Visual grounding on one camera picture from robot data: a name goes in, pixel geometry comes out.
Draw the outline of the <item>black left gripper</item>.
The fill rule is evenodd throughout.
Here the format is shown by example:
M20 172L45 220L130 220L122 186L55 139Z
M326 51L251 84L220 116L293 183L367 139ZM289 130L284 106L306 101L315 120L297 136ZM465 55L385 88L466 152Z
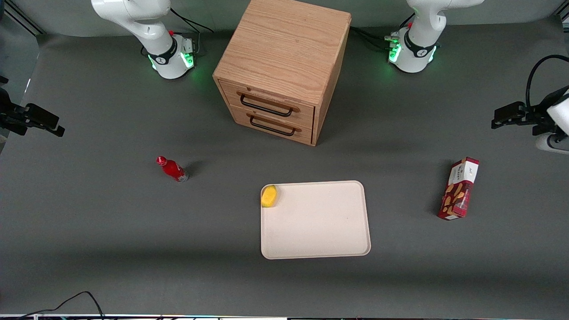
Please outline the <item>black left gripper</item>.
M568 88L562 87L549 93L539 104L532 106L526 117L525 115L525 103L522 101L510 103L494 111L490 127L498 129L508 125L533 125L533 136L546 133L557 136L568 135Z

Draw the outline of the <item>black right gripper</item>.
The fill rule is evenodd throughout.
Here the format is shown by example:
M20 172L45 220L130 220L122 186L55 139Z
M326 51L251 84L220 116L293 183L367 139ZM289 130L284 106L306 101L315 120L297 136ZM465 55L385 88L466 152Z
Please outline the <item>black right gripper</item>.
M55 136L62 137L65 132L63 126L59 126L59 117L51 112L29 103L22 107L12 102L6 90L0 89L0 122L1 128L24 136L27 128L45 130Z

